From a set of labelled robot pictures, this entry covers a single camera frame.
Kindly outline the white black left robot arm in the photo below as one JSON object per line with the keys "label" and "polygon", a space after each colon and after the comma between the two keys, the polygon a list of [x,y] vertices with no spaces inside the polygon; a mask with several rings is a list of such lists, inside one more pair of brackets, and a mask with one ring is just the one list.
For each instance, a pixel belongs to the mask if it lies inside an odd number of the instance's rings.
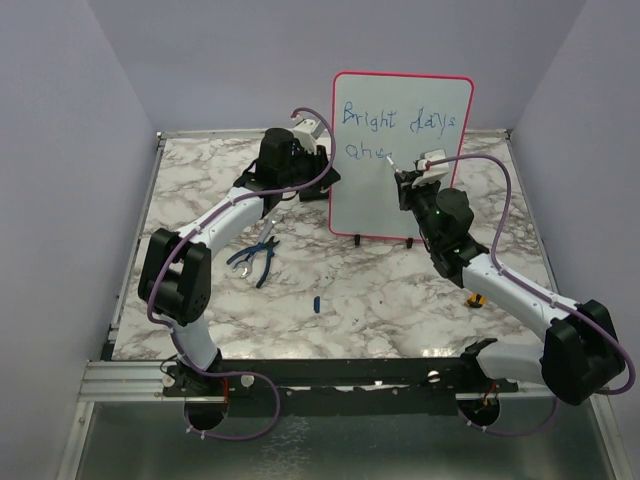
{"label": "white black left robot arm", "polygon": [[156,230],[149,240],[138,296],[149,321],[169,329],[178,360],[188,368],[186,382],[199,394],[214,392],[221,380],[221,352],[204,319],[212,261],[285,194],[326,190],[339,180],[329,163],[332,152],[318,142],[324,129],[307,119],[291,129],[266,130],[257,158],[217,205],[176,231]]}

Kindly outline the blue white whiteboard marker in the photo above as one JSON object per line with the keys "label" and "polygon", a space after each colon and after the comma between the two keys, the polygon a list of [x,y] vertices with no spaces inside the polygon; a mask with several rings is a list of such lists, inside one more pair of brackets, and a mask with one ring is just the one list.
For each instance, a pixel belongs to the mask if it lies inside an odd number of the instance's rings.
{"label": "blue white whiteboard marker", "polygon": [[386,155],[386,160],[389,163],[390,167],[392,168],[394,174],[400,174],[402,173],[402,171],[397,167],[397,165],[394,163],[393,159],[391,158],[390,155]]}

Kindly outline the pink framed whiteboard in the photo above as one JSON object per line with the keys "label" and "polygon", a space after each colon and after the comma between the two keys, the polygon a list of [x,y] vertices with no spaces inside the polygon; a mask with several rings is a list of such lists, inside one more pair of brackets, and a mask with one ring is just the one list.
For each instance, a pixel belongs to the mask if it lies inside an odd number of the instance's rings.
{"label": "pink framed whiteboard", "polygon": [[399,209],[390,155],[411,170],[420,154],[460,152],[475,85],[464,76],[341,72],[333,82],[333,167],[329,229],[336,235],[419,239]]}

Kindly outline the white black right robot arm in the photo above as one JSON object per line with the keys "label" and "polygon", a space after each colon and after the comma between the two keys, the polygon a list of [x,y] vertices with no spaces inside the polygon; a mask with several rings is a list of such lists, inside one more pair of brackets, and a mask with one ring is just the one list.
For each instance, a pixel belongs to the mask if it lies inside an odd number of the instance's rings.
{"label": "white black right robot arm", "polygon": [[394,173],[403,211],[413,214],[436,271],[479,294],[520,321],[536,345],[497,340],[466,349],[461,383],[481,391],[494,379],[544,385],[560,400],[578,405],[625,369],[611,317],[604,305],[557,297],[535,282],[497,266],[488,248],[469,233],[474,214],[465,192],[442,188],[420,171]]}

